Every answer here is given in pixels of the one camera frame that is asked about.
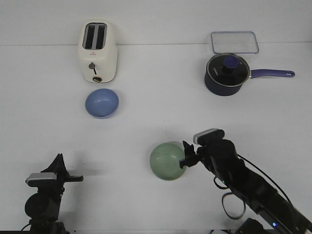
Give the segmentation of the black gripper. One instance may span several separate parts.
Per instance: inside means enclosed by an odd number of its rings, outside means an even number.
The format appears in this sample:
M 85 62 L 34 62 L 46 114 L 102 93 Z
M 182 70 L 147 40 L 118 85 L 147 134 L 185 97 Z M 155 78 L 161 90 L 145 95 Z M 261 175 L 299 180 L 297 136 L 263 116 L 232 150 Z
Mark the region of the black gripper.
M 196 153 L 194 145 L 186 141 L 182 144 L 185 158 L 179 161 L 181 169 L 195 166 L 200 161 L 215 176 L 230 175 L 240 170 L 240 159 L 230 140 L 212 140 L 210 144 L 199 147 Z
M 60 173 L 56 174 L 59 168 L 60 159 Z M 63 154 L 57 154 L 53 162 L 43 170 L 43 180 L 40 181 L 40 189 L 47 193 L 63 193 L 65 191 L 64 184 L 68 182 L 82 182 L 82 175 L 69 175 Z

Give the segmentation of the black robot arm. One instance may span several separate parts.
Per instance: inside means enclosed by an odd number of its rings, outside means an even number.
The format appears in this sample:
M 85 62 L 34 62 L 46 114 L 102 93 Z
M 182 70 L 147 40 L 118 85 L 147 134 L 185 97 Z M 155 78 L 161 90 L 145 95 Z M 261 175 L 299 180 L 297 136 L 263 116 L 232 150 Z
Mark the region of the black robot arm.
M 29 233 L 68 234 L 64 223 L 58 221 L 64 184 L 82 181 L 83 176 L 69 174 L 62 153 L 46 169 L 31 173 L 25 182 L 38 190 L 25 203 L 25 213 L 30 217 Z
M 215 139 L 194 149 L 183 142 L 185 158 L 180 167 L 192 167 L 201 162 L 222 183 L 282 234 L 308 234 L 312 223 L 289 201 L 284 199 L 261 175 L 249 169 L 237 154 L 234 144 L 226 139 Z

